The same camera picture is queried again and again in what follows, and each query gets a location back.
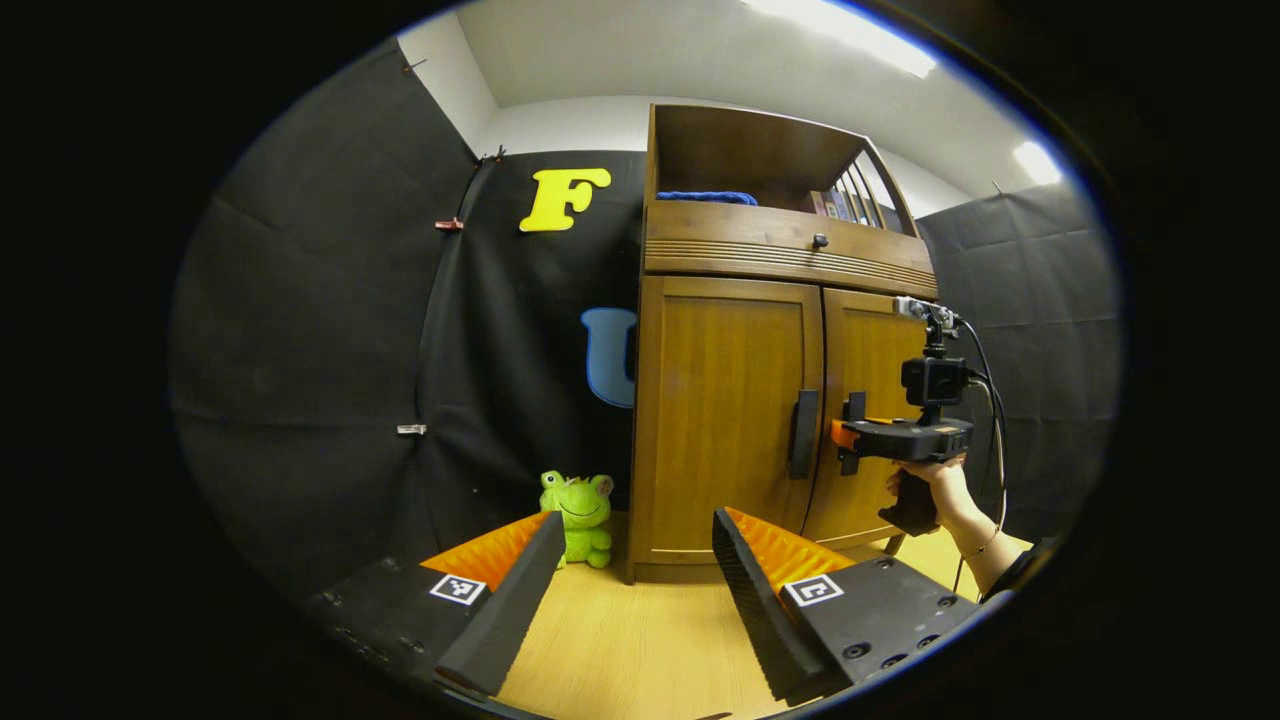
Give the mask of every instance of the white wall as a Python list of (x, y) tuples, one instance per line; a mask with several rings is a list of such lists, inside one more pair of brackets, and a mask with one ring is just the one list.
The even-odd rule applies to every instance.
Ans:
[[(758, 110), (728, 102), (690, 97), (614, 95), (530, 102), (498, 110), (480, 133), (483, 152), (498, 146), (509, 154), (549, 150), (639, 150), (648, 147), (649, 104), (714, 105)], [(477, 155), (481, 150), (472, 149)], [(877, 146), (915, 218), (973, 200), (924, 168)], [(872, 190), (884, 202), (888, 193), (878, 177), (869, 177)]]
[(457, 14), (449, 12), (424, 20), (397, 40), (413, 73), (431, 92), (444, 114), (477, 156), (481, 136), (498, 113), (489, 83), (471, 54)]

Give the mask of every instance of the orange clamp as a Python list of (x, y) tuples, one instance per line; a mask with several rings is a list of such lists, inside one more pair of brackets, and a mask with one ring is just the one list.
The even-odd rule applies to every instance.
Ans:
[(846, 428), (844, 420), (832, 420), (831, 439), (840, 447), (846, 447), (849, 450), (852, 450), (854, 441), (858, 439), (858, 433)]

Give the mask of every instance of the yellow letter f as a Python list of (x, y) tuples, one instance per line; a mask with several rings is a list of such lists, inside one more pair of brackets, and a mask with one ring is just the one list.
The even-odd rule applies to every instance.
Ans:
[[(573, 211), (581, 213), (591, 204), (591, 186), (609, 187), (612, 181), (604, 168), (538, 170), (534, 179), (538, 181), (538, 192), (534, 195), (534, 209), (520, 220), (524, 232), (567, 231), (573, 227), (573, 218), (564, 214), (564, 204), (572, 202)], [(573, 181), (585, 182), (570, 187)]]

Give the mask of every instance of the green frog plush toy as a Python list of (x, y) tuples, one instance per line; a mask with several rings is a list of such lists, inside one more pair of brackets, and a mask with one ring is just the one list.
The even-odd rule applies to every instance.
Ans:
[(548, 470), (543, 473), (543, 497), (538, 501), (543, 510), (559, 510), (564, 520), (564, 555), (557, 570), (566, 562), (586, 561), (591, 568), (609, 564), (613, 538), (600, 528), (609, 516), (609, 493), (613, 478), (594, 475), (590, 479), (568, 478)]

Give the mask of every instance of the black handle grip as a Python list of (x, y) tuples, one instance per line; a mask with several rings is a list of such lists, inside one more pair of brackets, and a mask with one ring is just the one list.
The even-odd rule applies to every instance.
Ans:
[(929, 483), (906, 470), (897, 471), (901, 482), (897, 486), (897, 502), (879, 511), (879, 516), (895, 528), (915, 537), (931, 533), (938, 528), (938, 507), (933, 505)]
[(801, 389), (791, 410), (791, 450), (787, 455), (787, 477), (803, 480), (809, 477), (809, 459), (818, 442), (818, 391)]
[[(851, 392), (849, 400), (844, 402), (840, 413), (844, 420), (861, 420), (867, 418), (867, 393)], [(840, 474), (854, 475), (858, 473), (858, 454), (851, 450), (840, 448), (836, 457), (840, 460)]]

